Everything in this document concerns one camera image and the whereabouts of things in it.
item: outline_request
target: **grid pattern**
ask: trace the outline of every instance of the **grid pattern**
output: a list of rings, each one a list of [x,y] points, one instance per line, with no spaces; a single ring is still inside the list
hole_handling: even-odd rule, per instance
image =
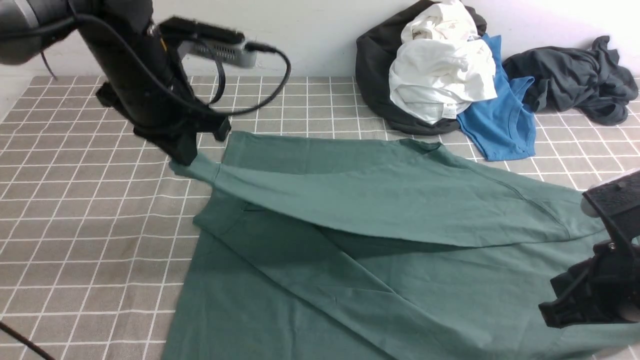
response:
[[[173,175],[162,152],[100,106],[93,95],[103,80],[34,78],[0,122],[0,316],[56,359],[157,360],[198,236],[191,219],[211,189]],[[217,107],[251,106],[279,81],[228,78]],[[214,77],[191,82],[203,100],[212,97]],[[537,115],[536,157],[486,164],[586,189],[640,167],[640,102],[629,108],[616,127],[576,111]],[[405,137],[371,112],[353,78],[292,78],[269,106],[232,126],[316,138]],[[415,138],[485,163],[460,132]],[[198,142],[221,158],[224,144],[213,136]],[[37,357],[0,334],[0,359]],[[638,360],[640,347],[611,359]]]

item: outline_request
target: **black cloth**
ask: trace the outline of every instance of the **black cloth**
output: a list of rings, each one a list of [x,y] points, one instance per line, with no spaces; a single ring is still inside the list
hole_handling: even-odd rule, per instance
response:
[[[523,101],[533,111],[577,108],[594,122],[616,125],[627,119],[626,105],[638,96],[638,87],[608,43],[603,36],[590,50],[540,47],[513,55],[502,66],[509,79],[535,78]]]
[[[442,119],[430,125],[398,108],[390,99],[389,68],[402,45],[400,32],[421,12],[434,5],[433,1],[420,0],[395,14],[385,22],[370,29],[356,41],[356,82],[364,102],[387,121],[392,129],[411,135],[438,135],[460,128],[455,119]],[[484,35],[486,21],[475,9],[466,6],[476,22],[478,35]]]

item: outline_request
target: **white wall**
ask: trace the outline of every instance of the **white wall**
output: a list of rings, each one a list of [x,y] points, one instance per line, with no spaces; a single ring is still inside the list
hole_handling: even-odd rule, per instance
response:
[[[253,39],[284,50],[294,75],[351,76],[355,39],[414,0],[155,0],[154,18],[173,14],[237,28]],[[584,47],[599,35],[611,35],[621,63],[640,74],[640,1],[637,0],[466,0],[488,22],[491,35],[502,35],[503,56],[556,45]],[[59,75],[98,74],[95,60],[73,34],[47,51]],[[190,74],[211,74],[211,63],[187,59]],[[282,73],[277,58],[261,57],[255,75]],[[228,68],[230,73],[238,71]],[[21,67],[0,67],[0,75],[46,74],[36,58]]]

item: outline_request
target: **cable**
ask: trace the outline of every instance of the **cable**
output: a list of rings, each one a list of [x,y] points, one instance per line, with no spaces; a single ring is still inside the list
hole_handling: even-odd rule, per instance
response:
[[[52,22],[51,24],[40,26],[37,29],[23,31],[20,33],[9,33],[0,35],[0,41],[17,40],[22,38],[31,37],[43,37],[50,35],[55,31],[60,31],[64,28],[70,27],[76,23],[73,17],[67,17],[66,19]]]
[[[237,110],[237,111],[216,111],[214,109],[211,109],[208,106],[194,105],[190,102],[185,101],[183,98],[179,97],[178,95],[175,95],[169,88],[167,88],[164,84],[162,84],[160,80],[158,80],[158,78],[154,75],[153,72],[151,72],[151,70],[148,69],[148,67],[142,62],[142,60],[140,60],[140,57],[138,57],[136,52],[120,36],[120,34],[118,34],[118,32],[115,31],[115,29],[112,28],[111,25],[107,24],[102,19],[97,18],[93,15],[85,15],[85,14],[78,14],[77,19],[79,22],[89,22],[89,23],[94,23],[102,26],[105,30],[110,32],[122,44],[124,49],[136,60],[136,63],[138,63],[138,65],[147,74],[147,76],[151,79],[151,81],[153,81],[156,84],[156,86],[158,86],[166,95],[169,95],[171,98],[176,100],[179,104],[187,107],[188,109],[192,111],[204,113],[206,115],[213,114],[221,117],[229,117],[234,115],[251,113],[255,110],[258,110],[259,108],[262,108],[263,106],[269,104],[271,101],[273,101],[273,99],[276,98],[276,96],[278,96],[278,94],[280,93],[284,85],[287,83],[287,80],[289,80],[289,76],[291,75],[291,62],[289,61],[289,58],[287,57],[287,55],[284,54],[282,51],[266,44],[247,43],[245,48],[249,51],[260,51],[262,53],[275,53],[280,55],[280,57],[282,57],[282,59],[287,65],[287,70],[285,71],[285,75],[282,78],[282,82],[278,85],[278,87],[276,87],[276,90],[269,97],[259,102],[258,104],[252,106],[251,108]]]
[[[42,62],[44,62],[44,66],[47,68],[47,70],[49,71],[51,76],[53,76],[53,80],[57,81],[58,77],[53,73],[53,70],[51,70],[51,66],[49,66],[49,62],[47,61],[47,57],[44,56],[44,51],[40,52],[40,57],[42,58]]]
[[[195,34],[192,37],[185,35],[166,35],[162,36],[162,38],[193,42],[196,44],[200,44],[202,47],[207,49],[207,52],[209,53],[209,55],[211,55],[211,58],[216,63],[216,68],[218,70],[218,89],[216,91],[216,95],[211,99],[211,101],[209,101],[208,105],[212,105],[218,102],[222,98],[222,95],[225,93],[225,87],[227,86],[227,76],[225,74],[225,68],[222,67],[222,62],[217,59],[216,54],[211,49],[211,46],[207,45],[207,43],[202,39],[197,38]]]
[[[0,330],[4,331],[5,333],[7,333],[9,336],[11,336],[12,338],[16,339],[17,341],[21,342],[24,346],[30,348],[33,352],[35,352],[36,354],[40,355],[40,357],[42,359],[44,359],[44,360],[55,360],[55,358],[53,358],[53,356],[47,354],[47,352],[42,350],[38,345],[35,345],[31,341],[29,341],[29,339],[27,339],[24,336],[20,335],[17,331],[13,330],[12,328],[10,328],[8,325],[3,323],[2,321],[0,321]]]
[[[78,12],[76,11],[74,2],[72,0],[67,0],[67,5],[69,6],[69,10],[71,10],[71,15],[73,16],[74,20],[76,20]]]
[[[271,95],[269,95],[266,99],[259,102],[258,104],[252,106],[251,108],[236,110],[236,111],[216,111],[204,104],[200,106],[192,104],[184,100],[183,98],[179,97],[175,93],[173,93],[169,88],[167,88],[164,84],[162,84],[160,80],[158,80],[158,78],[154,75],[154,73],[151,72],[151,70],[149,70],[149,68],[142,62],[140,57],[136,54],[136,51],[133,48],[131,48],[131,46],[122,38],[122,36],[120,36],[120,34],[118,34],[118,32],[111,25],[109,25],[108,23],[104,22],[102,19],[95,17],[93,15],[77,14],[75,16],[75,20],[73,17],[69,17],[64,20],[55,22],[53,24],[42,26],[41,28],[31,30],[31,31],[26,31],[24,33],[13,33],[8,35],[1,35],[0,41],[15,40],[18,38],[27,38],[27,37],[35,37],[35,36],[44,36],[53,31],[58,31],[58,30],[61,30],[62,28],[66,28],[67,26],[71,26],[76,22],[93,23],[103,27],[107,32],[111,33],[111,35],[113,35],[116,38],[116,40],[118,40],[122,44],[124,49],[129,53],[129,55],[133,57],[135,62],[142,68],[143,72],[151,79],[153,83],[156,84],[156,86],[158,86],[161,89],[162,92],[164,92],[166,95],[171,97],[174,101],[178,102],[180,105],[183,105],[184,107],[186,107],[188,110],[197,111],[205,115],[213,114],[221,117],[230,117],[234,115],[251,113],[255,110],[258,110],[259,108],[262,108],[265,105],[269,104],[271,101],[273,101],[273,99],[276,98],[276,96],[278,96],[278,94],[282,91],[282,88],[284,88],[284,85],[287,83],[287,80],[289,80],[289,76],[291,75],[291,61],[289,60],[287,55],[283,53],[281,50],[266,44],[260,44],[255,42],[247,43],[245,45],[245,49],[248,51],[273,53],[273,54],[279,55],[284,60],[287,68],[285,70],[285,74],[282,78],[282,81],[276,87],[275,91]]]

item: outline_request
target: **clothing label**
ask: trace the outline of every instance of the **clothing label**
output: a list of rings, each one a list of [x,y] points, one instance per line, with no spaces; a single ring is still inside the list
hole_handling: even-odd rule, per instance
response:
[[[444,106],[442,106],[443,119],[455,119],[457,116],[455,104],[444,104]]]

